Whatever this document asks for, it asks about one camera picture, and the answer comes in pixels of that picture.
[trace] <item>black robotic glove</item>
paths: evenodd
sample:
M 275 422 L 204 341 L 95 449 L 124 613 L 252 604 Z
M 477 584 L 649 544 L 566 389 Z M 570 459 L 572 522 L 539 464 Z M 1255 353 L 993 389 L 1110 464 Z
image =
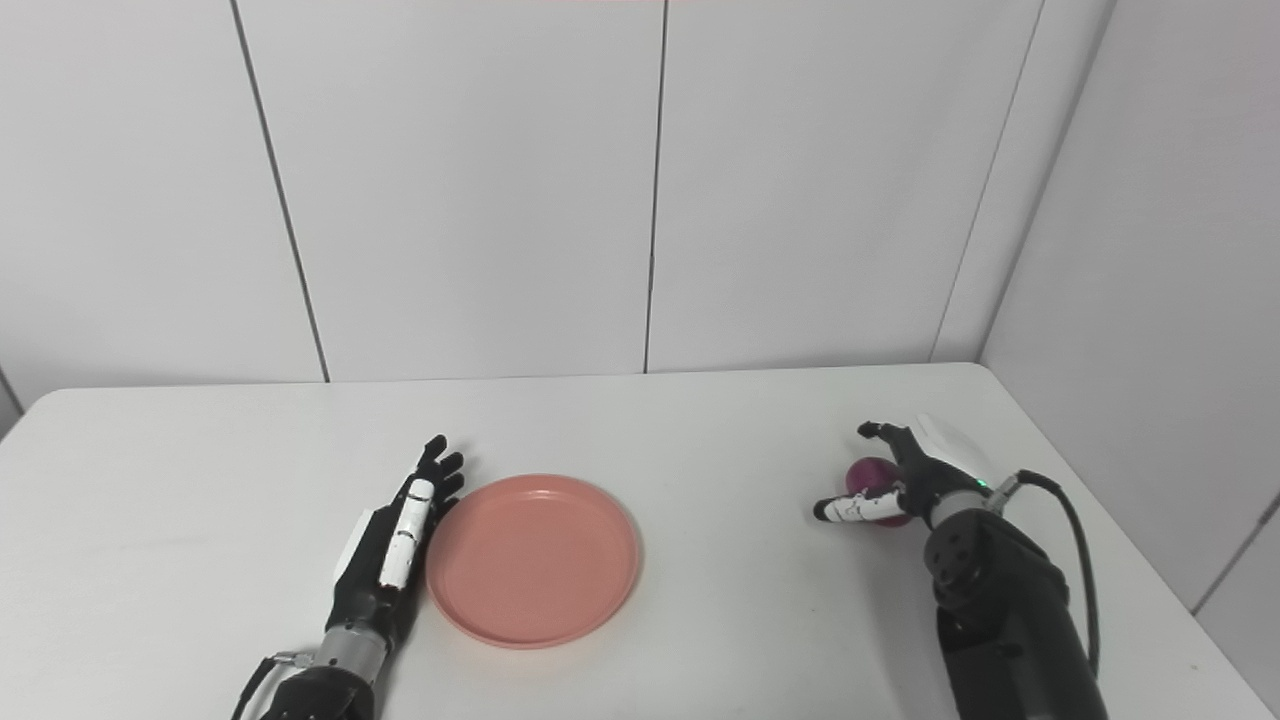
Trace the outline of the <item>black robotic glove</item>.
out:
M 462 489 L 463 478 L 458 471 L 462 468 L 462 454 L 454 452 L 438 460 L 447 445 L 444 436 L 435 436 L 426 443 L 417 468 L 404 479 L 396 498 L 375 510 L 369 519 L 351 562 L 334 584 L 333 610 L 329 612 L 325 630 L 334 625 L 362 625 L 381 635 L 388 643 L 388 651 L 396 650 L 404 642 L 417 618 L 417 598 L 426 566 L 426 546 L 440 519 L 457 505 L 458 498 L 453 497 L 454 493 Z M 381 587 L 379 574 L 396 532 L 396 521 L 399 519 L 410 487 L 419 479 L 435 486 L 435 493 L 408 582 L 403 588 Z
M 302 652 L 264 659 L 241 693 L 233 720 L 239 720 L 259 685 L 279 665 L 303 670 L 279 684 L 262 720 L 372 720 L 374 682 L 417 618 L 431 533 L 457 505 L 453 496 L 462 489 L 462 455 L 439 459 L 447 445 L 444 436 L 426 443 L 396 497 L 371 514 L 334 584 L 325 641 L 314 664 L 312 656 Z M 412 503 L 411 512 L 401 523 L 406 503 Z M 384 574 L 384 566 L 392 571 Z

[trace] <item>purple ball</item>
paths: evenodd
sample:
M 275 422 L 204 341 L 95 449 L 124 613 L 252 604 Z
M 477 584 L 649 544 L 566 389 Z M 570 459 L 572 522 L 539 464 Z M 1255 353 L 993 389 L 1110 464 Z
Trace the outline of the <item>purple ball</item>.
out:
M 854 462 L 849 468 L 849 471 L 845 473 L 845 488 L 850 493 L 855 493 L 864 489 L 888 487 L 900 479 L 902 479 L 902 473 L 899 471 L 897 465 L 892 461 L 883 457 L 863 457 L 858 462 Z M 901 518 L 876 520 L 876 524 L 886 528 L 901 528 L 910 521 L 910 515 L 902 515 Z

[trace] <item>robotic hand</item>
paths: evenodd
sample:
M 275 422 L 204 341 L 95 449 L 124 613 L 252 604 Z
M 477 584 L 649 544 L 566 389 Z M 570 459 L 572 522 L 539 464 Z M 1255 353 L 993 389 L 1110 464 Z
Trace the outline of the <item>robotic hand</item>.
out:
M 973 454 L 938 442 L 948 433 L 931 425 L 928 416 L 920 420 L 919 438 L 911 428 L 858 428 L 863 437 L 888 443 L 896 468 L 884 462 L 890 471 L 876 483 L 855 488 L 850 482 L 851 495 L 819 501 L 814 515 L 829 523 L 922 518 L 931 528 L 924 564 L 933 577 L 938 642 L 963 720 L 1106 720 L 1096 680 L 1093 570 L 1070 500 L 1057 483 L 1029 470 L 992 489 L 973 470 L 960 469 L 977 465 L 957 460 L 972 460 Z M 1051 492 L 1071 523 L 1088 605 L 1088 653 L 1068 612 L 1062 571 L 1001 515 L 1023 484 Z
M 264 659 L 232 715 L 239 720 L 257 687 L 278 665 L 303 670 L 282 682 L 262 720 L 374 720 L 374 683 L 417 616 L 426 544 L 458 500 L 462 455 L 443 460 L 447 441 L 426 443 L 396 497 L 375 510 L 333 588 L 333 610 L 312 657 L 283 652 Z

